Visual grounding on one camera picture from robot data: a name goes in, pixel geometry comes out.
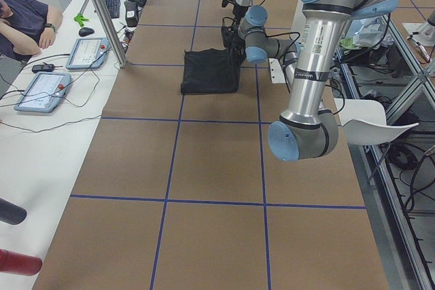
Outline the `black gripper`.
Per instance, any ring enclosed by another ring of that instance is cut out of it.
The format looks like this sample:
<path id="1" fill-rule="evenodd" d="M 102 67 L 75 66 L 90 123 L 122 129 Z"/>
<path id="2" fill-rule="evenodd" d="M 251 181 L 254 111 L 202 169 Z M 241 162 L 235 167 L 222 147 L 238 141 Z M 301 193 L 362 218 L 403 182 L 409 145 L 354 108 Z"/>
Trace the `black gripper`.
<path id="1" fill-rule="evenodd" d="M 222 7 L 233 5 L 232 13 L 235 18 L 243 18 L 251 5 L 251 0 L 222 0 Z"/>
<path id="2" fill-rule="evenodd" d="M 242 56 L 245 55 L 245 41 L 239 37 L 239 22 L 235 18 L 225 16 L 222 18 L 221 37 L 225 48 L 234 53 L 229 54 L 231 66 L 241 66 Z"/>

